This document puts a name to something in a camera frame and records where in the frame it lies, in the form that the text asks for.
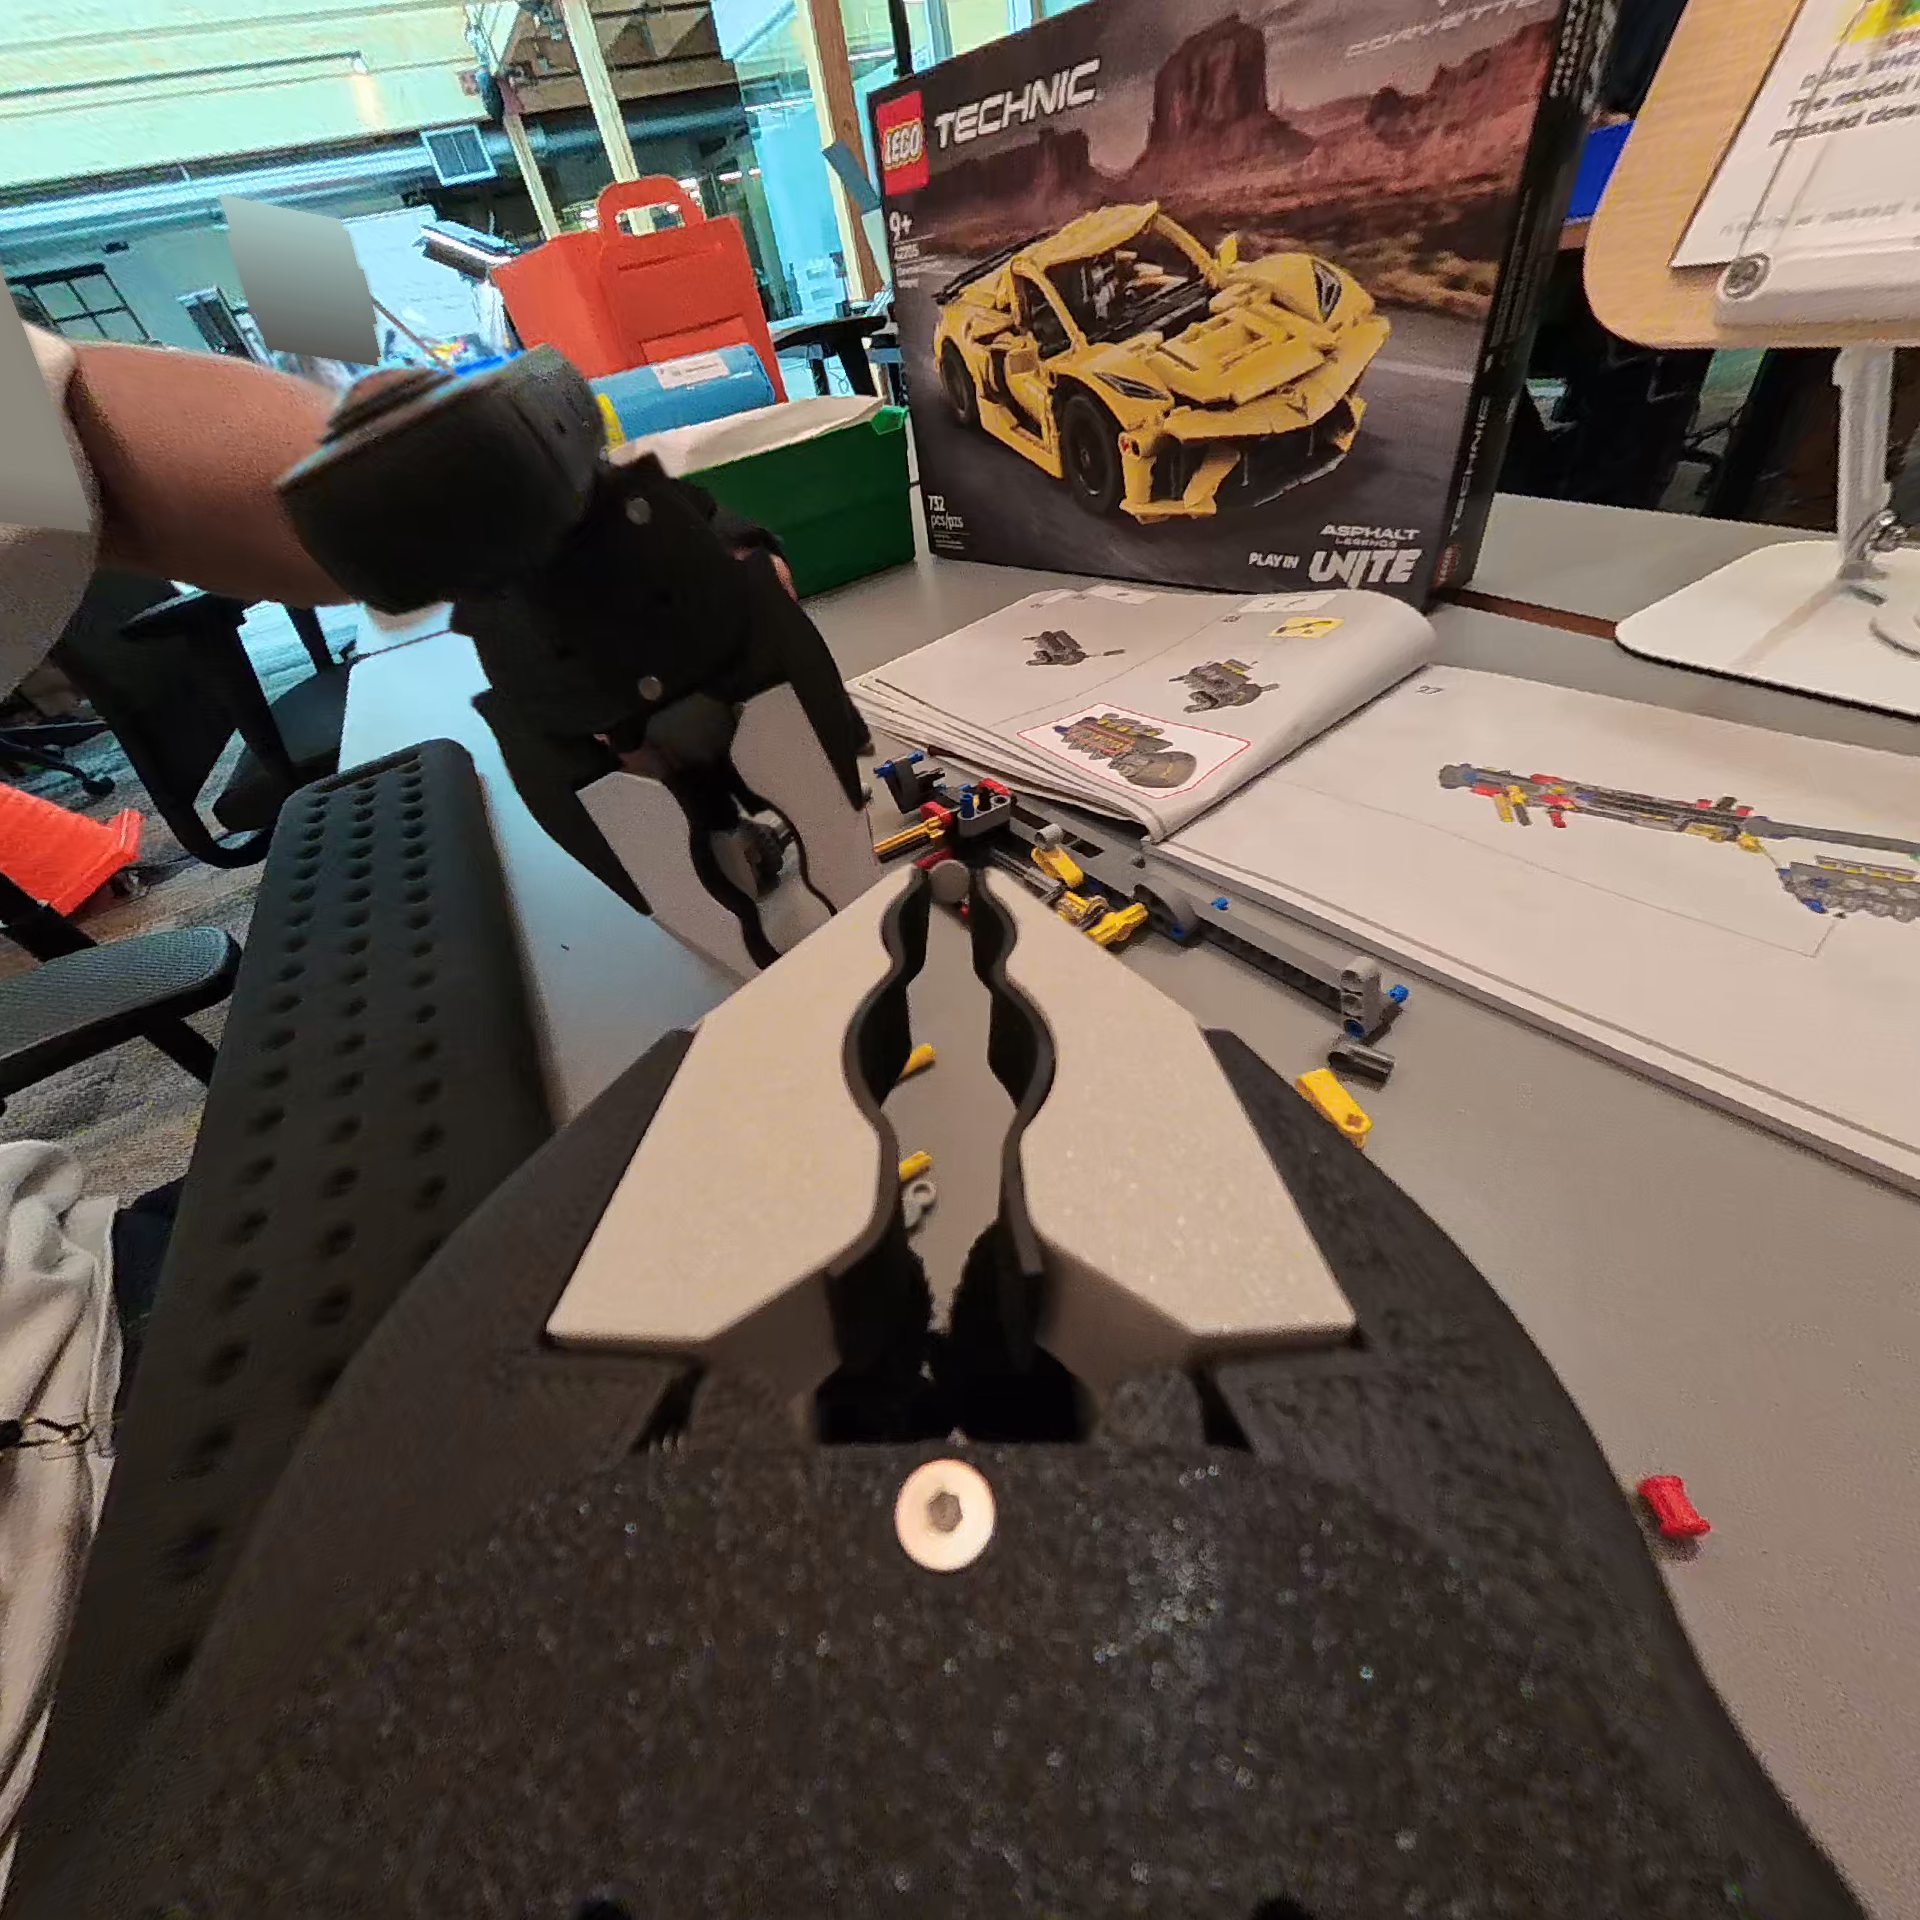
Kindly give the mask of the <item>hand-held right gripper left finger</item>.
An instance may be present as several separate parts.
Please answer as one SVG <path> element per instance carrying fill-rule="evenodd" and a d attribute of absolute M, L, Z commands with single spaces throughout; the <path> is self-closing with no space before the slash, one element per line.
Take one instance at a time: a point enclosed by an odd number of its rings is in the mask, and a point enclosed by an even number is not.
<path fill-rule="evenodd" d="M 549 1341 L 818 1389 L 841 1360 L 832 1285 L 898 1220 L 880 1106 L 926 939 L 926 875 L 896 868 L 697 1025 Z"/>

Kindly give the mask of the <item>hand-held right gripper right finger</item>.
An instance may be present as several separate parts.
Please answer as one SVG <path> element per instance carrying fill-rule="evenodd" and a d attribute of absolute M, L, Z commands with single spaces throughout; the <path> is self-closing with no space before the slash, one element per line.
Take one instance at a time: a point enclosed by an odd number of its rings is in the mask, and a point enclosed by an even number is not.
<path fill-rule="evenodd" d="M 1014 1365 L 1084 1388 L 1332 1348 L 1355 1307 L 1228 1072 L 1228 1035 L 1054 918 L 973 880 L 998 1164 L 995 1315 Z"/>

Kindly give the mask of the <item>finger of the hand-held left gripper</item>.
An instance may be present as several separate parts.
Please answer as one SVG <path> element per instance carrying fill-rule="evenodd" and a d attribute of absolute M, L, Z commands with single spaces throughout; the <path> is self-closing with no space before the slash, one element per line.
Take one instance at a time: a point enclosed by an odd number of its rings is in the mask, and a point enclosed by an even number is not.
<path fill-rule="evenodd" d="M 737 715 L 732 765 L 746 789 L 796 832 L 805 884 L 846 909 L 880 877 L 859 785 L 834 772 L 827 747 L 792 684 L 761 691 Z"/>
<path fill-rule="evenodd" d="M 777 963 L 756 902 L 720 872 L 708 832 L 669 785 L 609 772 L 580 805 L 664 933 L 737 979 Z"/>

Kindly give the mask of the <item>grey lego gear assembly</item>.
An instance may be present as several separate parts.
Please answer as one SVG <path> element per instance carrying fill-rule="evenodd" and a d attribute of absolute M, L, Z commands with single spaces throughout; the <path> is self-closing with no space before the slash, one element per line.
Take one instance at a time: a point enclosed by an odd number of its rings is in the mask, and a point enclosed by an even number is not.
<path fill-rule="evenodd" d="M 792 828 L 772 814 L 744 811 L 730 828 L 712 832 L 712 864 L 722 894 L 753 905 L 780 894 L 788 877 L 792 846 Z"/>

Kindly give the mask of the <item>lego instruction booklet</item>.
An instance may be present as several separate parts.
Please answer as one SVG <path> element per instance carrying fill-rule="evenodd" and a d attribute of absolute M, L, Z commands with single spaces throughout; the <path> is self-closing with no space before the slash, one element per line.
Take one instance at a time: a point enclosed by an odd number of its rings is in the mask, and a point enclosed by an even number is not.
<path fill-rule="evenodd" d="M 1350 938 L 1916 1187 L 1916 758 L 1435 660 L 1381 593 L 1035 593 L 851 681 L 1139 828 L 1198 915 Z"/>

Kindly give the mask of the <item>person's left forearm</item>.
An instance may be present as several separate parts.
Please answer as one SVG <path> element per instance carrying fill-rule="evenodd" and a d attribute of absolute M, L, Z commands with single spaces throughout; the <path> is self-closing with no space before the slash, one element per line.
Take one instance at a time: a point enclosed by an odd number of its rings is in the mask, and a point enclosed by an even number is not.
<path fill-rule="evenodd" d="M 249 604 L 349 604 L 278 494 L 330 414 L 322 387 L 241 360 L 77 345 L 66 417 L 99 496 L 100 563 Z"/>

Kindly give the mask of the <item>yellow car lego set box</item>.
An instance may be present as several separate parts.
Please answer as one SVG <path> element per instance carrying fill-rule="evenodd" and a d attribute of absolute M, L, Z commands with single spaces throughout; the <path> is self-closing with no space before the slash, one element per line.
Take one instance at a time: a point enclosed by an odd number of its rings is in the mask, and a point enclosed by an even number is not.
<path fill-rule="evenodd" d="M 929 549 L 1469 580 L 1604 4 L 1107 3 L 870 96 Z"/>

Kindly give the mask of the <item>white paper bag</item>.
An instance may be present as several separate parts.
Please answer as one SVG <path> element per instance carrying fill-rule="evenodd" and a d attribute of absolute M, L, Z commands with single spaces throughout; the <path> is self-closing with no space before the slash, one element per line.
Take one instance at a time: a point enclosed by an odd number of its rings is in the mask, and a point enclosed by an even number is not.
<path fill-rule="evenodd" d="M 610 464 L 656 459 L 669 475 L 685 477 L 707 469 L 738 464 L 761 452 L 792 448 L 865 426 L 888 411 L 888 403 L 867 396 L 814 396 L 772 403 L 707 424 L 668 427 L 626 440 L 609 450 Z"/>

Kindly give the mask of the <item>blue wrapped roll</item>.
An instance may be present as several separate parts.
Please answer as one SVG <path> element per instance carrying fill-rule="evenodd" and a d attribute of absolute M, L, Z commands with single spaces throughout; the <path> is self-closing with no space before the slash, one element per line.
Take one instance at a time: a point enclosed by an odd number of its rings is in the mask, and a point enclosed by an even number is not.
<path fill-rule="evenodd" d="M 589 390 L 613 448 L 777 405 L 777 387 L 747 342 L 595 376 Z"/>

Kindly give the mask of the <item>green plastic bin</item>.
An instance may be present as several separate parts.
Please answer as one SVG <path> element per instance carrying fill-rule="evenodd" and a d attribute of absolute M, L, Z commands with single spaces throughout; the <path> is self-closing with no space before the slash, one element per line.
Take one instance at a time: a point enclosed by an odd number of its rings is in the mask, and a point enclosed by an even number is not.
<path fill-rule="evenodd" d="M 920 555 L 908 411 L 891 403 L 874 420 L 690 477 L 780 541 L 803 596 Z"/>

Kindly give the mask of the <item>black perforated foam pad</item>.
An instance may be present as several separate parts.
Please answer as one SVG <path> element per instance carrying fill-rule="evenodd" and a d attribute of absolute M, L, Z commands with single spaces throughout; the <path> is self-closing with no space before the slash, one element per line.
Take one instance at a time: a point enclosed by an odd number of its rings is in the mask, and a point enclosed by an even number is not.
<path fill-rule="evenodd" d="M 549 1133 L 469 750 L 278 816 L 56 1696 L 117 1744 L 181 1685 L 245 1538 L 417 1272 Z"/>

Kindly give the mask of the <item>orange traffic cone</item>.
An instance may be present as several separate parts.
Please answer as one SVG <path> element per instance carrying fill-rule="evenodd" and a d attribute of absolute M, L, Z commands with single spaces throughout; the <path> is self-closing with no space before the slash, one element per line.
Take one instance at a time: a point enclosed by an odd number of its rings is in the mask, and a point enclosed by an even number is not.
<path fill-rule="evenodd" d="M 36 905 L 72 917 L 138 864 L 145 824 L 136 806 L 96 821 L 2 785 L 2 875 Z"/>

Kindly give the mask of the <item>person's white shirt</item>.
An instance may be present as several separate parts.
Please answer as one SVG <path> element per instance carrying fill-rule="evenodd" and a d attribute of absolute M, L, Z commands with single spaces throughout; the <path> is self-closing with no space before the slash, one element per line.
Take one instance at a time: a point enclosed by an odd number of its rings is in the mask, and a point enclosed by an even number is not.
<path fill-rule="evenodd" d="M 4 521 L 4 700 L 50 653 L 99 555 L 100 502 L 65 405 L 73 345 L 26 326 L 86 500 L 77 530 Z M 2 1835 L 4 1882 L 58 1662 L 113 1474 L 113 1200 L 58 1142 L 2 1145 Z"/>

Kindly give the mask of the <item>wooden document stand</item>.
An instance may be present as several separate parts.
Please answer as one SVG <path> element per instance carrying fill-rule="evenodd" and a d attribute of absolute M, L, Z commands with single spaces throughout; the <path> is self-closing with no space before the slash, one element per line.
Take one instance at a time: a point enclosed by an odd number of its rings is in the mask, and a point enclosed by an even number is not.
<path fill-rule="evenodd" d="M 1800 6 L 1685 6 L 1590 220 L 1584 284 L 1596 320 L 1632 345 L 1833 349 L 1835 532 L 1720 568 L 1630 614 L 1619 643 L 1657 666 L 1916 717 L 1917 560 L 1888 456 L 1894 357 L 1917 345 L 1917 236 L 1673 267 Z"/>

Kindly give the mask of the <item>printed instruction sheet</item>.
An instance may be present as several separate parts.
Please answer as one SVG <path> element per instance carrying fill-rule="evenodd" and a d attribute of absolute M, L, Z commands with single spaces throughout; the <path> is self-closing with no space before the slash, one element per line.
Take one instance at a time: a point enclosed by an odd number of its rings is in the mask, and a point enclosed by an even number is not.
<path fill-rule="evenodd" d="M 1917 4 L 1805 3 L 1670 262 L 1917 236 Z"/>

